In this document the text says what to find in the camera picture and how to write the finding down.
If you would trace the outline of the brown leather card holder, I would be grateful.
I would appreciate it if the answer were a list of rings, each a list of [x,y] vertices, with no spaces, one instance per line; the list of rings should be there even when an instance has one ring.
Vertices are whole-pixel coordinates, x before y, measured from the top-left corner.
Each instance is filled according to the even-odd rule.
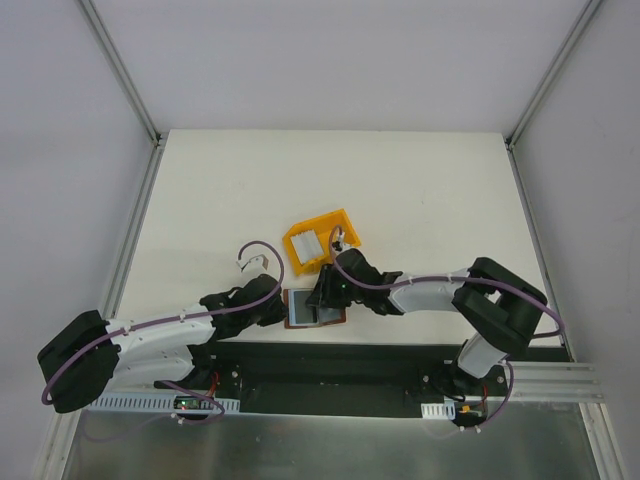
[[[287,307],[284,320],[286,329],[310,329],[344,324],[347,321],[344,309],[319,308],[308,306],[306,301],[311,296],[310,289],[286,289],[283,301]]]

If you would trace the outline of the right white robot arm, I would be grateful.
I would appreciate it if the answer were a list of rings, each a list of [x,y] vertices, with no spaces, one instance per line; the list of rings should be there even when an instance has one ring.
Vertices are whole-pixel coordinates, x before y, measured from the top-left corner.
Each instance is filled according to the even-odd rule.
[[[321,268],[306,305],[343,310],[354,303],[381,316],[461,314],[475,334],[450,365],[429,375],[435,390],[458,400],[481,388],[496,364],[526,351],[548,305],[540,290],[487,257],[428,280],[402,271],[381,272],[359,250],[349,249]]]

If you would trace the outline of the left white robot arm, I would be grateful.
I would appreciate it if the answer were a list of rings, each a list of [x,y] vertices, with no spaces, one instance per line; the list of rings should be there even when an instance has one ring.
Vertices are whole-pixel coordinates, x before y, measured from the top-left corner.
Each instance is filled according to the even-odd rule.
[[[169,381],[199,389],[210,380],[217,342],[245,329],[283,321],[279,280],[261,273],[242,287],[209,294],[169,317],[146,321],[81,313],[38,353],[41,401],[60,414],[80,410],[104,392]]]

